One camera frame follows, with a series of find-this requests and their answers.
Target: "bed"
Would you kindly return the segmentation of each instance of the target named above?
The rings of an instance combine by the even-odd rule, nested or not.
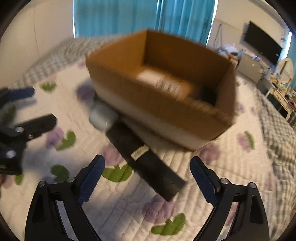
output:
[[[105,134],[88,121],[96,100],[85,55],[117,38],[64,41],[11,86],[33,85],[36,89],[34,98],[14,103],[17,109],[14,123],[53,113],[58,124],[53,132],[29,142],[22,176],[2,179],[0,212],[5,222],[1,230],[8,225],[19,240],[24,240],[26,217],[38,182],[55,183],[75,176],[96,154],[102,154],[107,172],[113,174],[101,177],[90,201],[82,207],[103,241],[193,240],[212,210],[189,170],[189,160],[198,155],[219,177],[227,177],[235,184],[246,185],[251,181],[257,184],[271,240],[277,240],[289,224],[296,203],[293,129],[272,104],[241,77],[237,77],[236,124],[194,153],[127,119],[144,142],[188,183],[173,201],[165,202],[127,166]],[[61,204],[59,209],[69,237],[75,240]],[[234,211],[235,205],[220,239],[227,235]],[[174,223],[180,219],[184,219],[185,225],[173,233],[161,231],[169,220]],[[15,238],[9,229],[7,232]]]

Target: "white wall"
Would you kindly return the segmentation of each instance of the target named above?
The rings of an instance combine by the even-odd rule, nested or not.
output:
[[[256,1],[219,0],[208,46],[213,47],[218,26],[222,23],[223,44],[235,43],[237,48],[246,48],[241,44],[241,38],[247,30],[249,21],[252,21],[268,33],[281,47],[284,47],[285,42],[281,38],[286,37],[287,27],[275,20],[274,16],[268,14],[254,2]]]
[[[73,0],[32,0],[0,42],[0,87],[16,81],[39,57],[73,37]]]

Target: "white quilt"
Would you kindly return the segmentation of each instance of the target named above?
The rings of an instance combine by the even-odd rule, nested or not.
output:
[[[17,103],[15,122],[52,113],[58,119],[57,127],[52,133],[28,142],[23,176],[7,176],[1,187],[1,214],[20,240],[24,240],[28,209],[38,182],[75,176],[96,154],[105,157],[106,170],[89,202],[82,207],[103,241],[193,240],[212,210],[190,172],[193,155],[199,155],[219,177],[234,184],[255,182],[272,230],[276,208],[274,174],[256,114],[256,96],[245,80],[237,79],[236,124],[195,153],[129,122],[144,142],[187,181],[171,202],[157,195],[126,165],[104,133],[89,123],[93,90],[89,87],[84,60],[40,83],[35,86],[33,100]],[[221,238],[227,235],[234,210],[231,209]],[[76,240],[62,208],[61,216],[69,237]]]

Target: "television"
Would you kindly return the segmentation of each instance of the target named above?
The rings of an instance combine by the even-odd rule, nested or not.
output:
[[[244,40],[255,48],[261,55],[267,58],[273,65],[277,64],[282,51],[281,46],[279,46],[272,37],[270,37],[252,21],[249,23]]]

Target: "teal curtain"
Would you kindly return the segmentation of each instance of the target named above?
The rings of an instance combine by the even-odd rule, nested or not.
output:
[[[76,36],[155,29],[206,44],[215,0],[74,0]]]
[[[287,57],[293,61],[294,73],[296,73],[296,38],[294,37],[294,35],[292,35],[292,38],[291,38],[291,44],[290,44]],[[292,80],[292,83],[290,86],[296,87],[296,75],[294,75],[294,79]]]

